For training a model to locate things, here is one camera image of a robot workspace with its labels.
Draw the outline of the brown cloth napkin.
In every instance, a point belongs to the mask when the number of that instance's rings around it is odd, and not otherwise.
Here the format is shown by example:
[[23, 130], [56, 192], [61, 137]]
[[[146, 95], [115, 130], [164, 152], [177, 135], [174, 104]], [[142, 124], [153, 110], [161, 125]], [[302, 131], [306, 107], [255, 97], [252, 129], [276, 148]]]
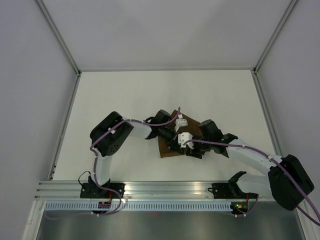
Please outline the brown cloth napkin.
[[160, 129], [160, 135], [158, 136], [158, 147], [161, 158], [168, 157], [176, 157], [186, 155], [186, 148], [182, 148], [184, 150], [183, 154], [179, 154], [167, 148], [167, 142], [175, 135], [181, 134], [184, 132], [190, 133], [194, 137], [202, 137], [203, 134], [199, 128], [200, 123], [185, 114], [182, 114], [182, 119], [186, 119], [188, 122], [188, 126], [180, 127], [178, 132], [175, 131], [176, 122], [172, 122], [165, 127]]

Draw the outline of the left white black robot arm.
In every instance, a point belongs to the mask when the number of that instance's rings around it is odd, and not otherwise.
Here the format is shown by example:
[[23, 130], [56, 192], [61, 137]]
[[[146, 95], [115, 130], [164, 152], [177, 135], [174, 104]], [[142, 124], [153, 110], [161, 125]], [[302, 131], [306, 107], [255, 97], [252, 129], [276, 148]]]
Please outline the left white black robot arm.
[[179, 130], [188, 125], [188, 120], [178, 110], [170, 115], [161, 109], [155, 116], [145, 120], [125, 118], [118, 112], [111, 112], [90, 133], [90, 150], [95, 154], [93, 172], [88, 177], [83, 192], [104, 198], [110, 186], [110, 167], [113, 155], [120, 149], [128, 137], [164, 141], [164, 148], [175, 154], [184, 154], [182, 143], [178, 139]]

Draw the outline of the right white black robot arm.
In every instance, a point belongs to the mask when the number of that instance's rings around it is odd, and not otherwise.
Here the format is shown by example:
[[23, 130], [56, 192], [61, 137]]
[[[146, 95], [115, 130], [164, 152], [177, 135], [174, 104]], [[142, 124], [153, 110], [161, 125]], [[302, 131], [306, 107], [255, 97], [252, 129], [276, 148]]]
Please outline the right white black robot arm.
[[181, 148], [188, 156], [201, 158], [205, 152], [238, 160], [257, 170], [260, 175], [239, 171], [228, 181], [228, 192], [235, 198], [256, 194], [274, 199], [286, 210], [294, 210], [315, 189], [297, 157], [274, 155], [246, 144], [231, 133], [223, 134], [211, 119], [199, 124], [201, 136], [188, 132], [178, 135]]

